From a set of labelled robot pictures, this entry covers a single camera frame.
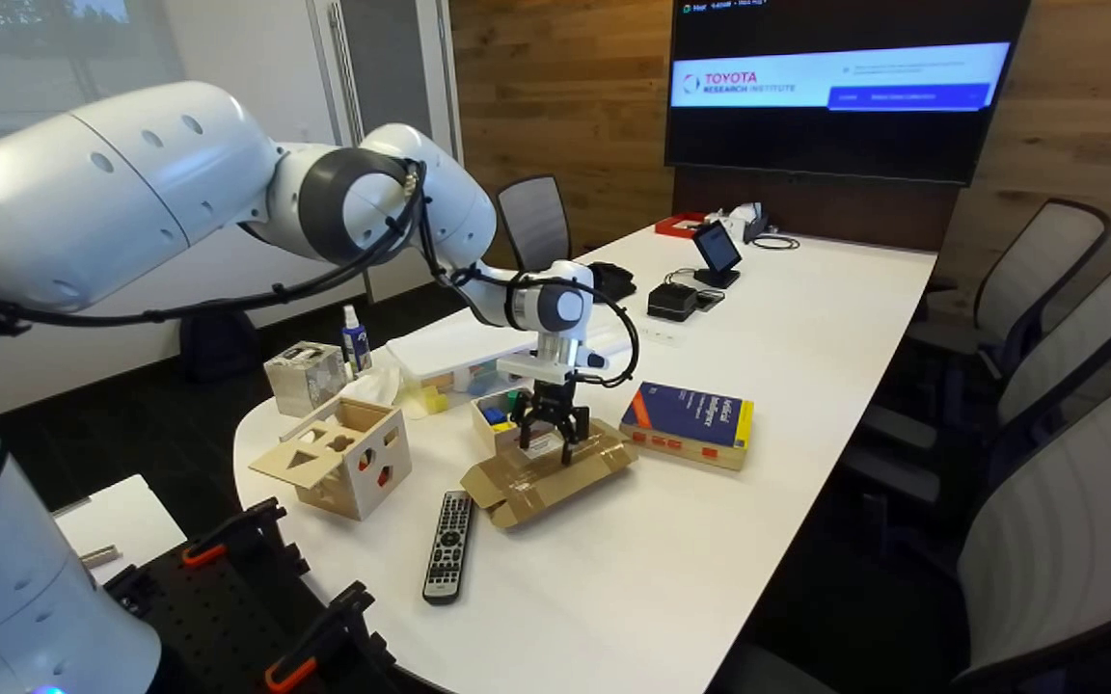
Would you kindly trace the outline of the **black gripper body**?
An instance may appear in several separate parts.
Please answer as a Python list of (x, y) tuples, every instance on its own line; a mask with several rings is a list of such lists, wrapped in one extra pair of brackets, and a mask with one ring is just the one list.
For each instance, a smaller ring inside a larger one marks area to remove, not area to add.
[(517, 404), (515, 404), (515, 419), (533, 419), (535, 424), (556, 424), (559, 435), (569, 431), (587, 431), (589, 435), (589, 410), (575, 403), (575, 386), (571, 383), (533, 383)]

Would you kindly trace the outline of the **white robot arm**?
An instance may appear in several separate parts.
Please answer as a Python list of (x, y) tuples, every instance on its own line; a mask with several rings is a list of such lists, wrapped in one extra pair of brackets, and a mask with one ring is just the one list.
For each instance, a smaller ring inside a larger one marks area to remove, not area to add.
[[(411, 122), (353, 146), (277, 142), (205, 80), (0, 138), (0, 337), (90, 319), (99, 296), (219, 229), (348, 273), (420, 244), (480, 319), (535, 338), (524, 377), (584, 377), (589, 273), (494, 271), (494, 206), (440, 142)], [(0, 439), (0, 694), (147, 694), (159, 669), (164, 636), (96, 586)]]

